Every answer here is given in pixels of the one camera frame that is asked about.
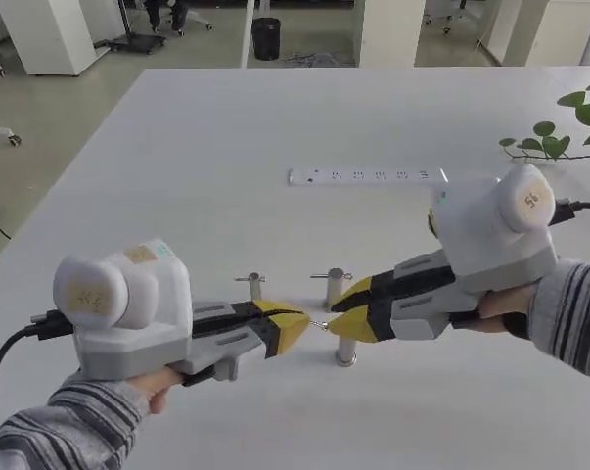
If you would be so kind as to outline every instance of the electrical outlet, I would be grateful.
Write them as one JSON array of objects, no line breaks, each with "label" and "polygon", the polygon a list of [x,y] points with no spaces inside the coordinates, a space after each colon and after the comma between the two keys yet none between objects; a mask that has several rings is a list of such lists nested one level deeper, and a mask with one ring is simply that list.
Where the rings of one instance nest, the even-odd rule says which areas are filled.
[{"label": "electrical outlet", "polygon": [[291,186],[446,182],[442,169],[292,169]]}]

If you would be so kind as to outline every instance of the metal ring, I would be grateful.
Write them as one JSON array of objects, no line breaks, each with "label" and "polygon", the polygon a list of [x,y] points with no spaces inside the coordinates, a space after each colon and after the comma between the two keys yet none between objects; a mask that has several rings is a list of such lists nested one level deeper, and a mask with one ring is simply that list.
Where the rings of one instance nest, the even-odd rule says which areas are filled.
[{"label": "metal ring", "polygon": [[355,363],[356,360],[357,360],[357,354],[355,352],[353,353],[353,357],[351,358],[351,360],[348,360],[347,362],[345,362],[340,358],[339,352],[336,351],[336,364],[339,365],[340,367],[350,367]]}]

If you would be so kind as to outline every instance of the hand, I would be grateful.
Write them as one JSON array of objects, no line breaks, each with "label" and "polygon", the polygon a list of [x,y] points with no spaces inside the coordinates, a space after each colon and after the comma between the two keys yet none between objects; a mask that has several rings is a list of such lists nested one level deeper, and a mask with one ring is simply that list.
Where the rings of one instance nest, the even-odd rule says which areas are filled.
[{"label": "hand", "polygon": [[138,389],[149,401],[151,414],[160,414],[166,406],[166,394],[173,385],[183,382],[181,375],[169,367],[153,374],[140,375],[127,381]]},{"label": "hand", "polygon": [[481,321],[470,329],[482,333],[507,332],[503,315],[514,312],[527,315],[534,291],[535,286],[530,285],[486,294],[478,306]]}]

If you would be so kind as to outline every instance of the black trash bin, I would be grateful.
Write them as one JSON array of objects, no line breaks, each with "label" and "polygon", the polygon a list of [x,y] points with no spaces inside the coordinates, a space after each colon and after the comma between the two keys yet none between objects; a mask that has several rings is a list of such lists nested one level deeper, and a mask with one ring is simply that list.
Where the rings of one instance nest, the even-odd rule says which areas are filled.
[{"label": "black trash bin", "polygon": [[282,23],[276,18],[257,18],[251,25],[253,53],[259,61],[279,59]]}]

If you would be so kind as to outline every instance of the gray striped shirt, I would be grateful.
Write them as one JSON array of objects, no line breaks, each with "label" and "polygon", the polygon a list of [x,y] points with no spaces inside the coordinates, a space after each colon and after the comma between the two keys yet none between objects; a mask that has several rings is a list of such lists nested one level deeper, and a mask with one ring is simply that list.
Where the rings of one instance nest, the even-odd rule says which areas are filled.
[{"label": "gray striped shirt", "polygon": [[46,406],[0,427],[0,470],[118,470],[149,403],[125,382],[68,379]]},{"label": "gray striped shirt", "polygon": [[[538,284],[528,313],[538,349],[590,375],[590,266],[562,260]],[[46,406],[0,427],[0,470],[118,470],[149,413],[124,382],[67,380]]]}]

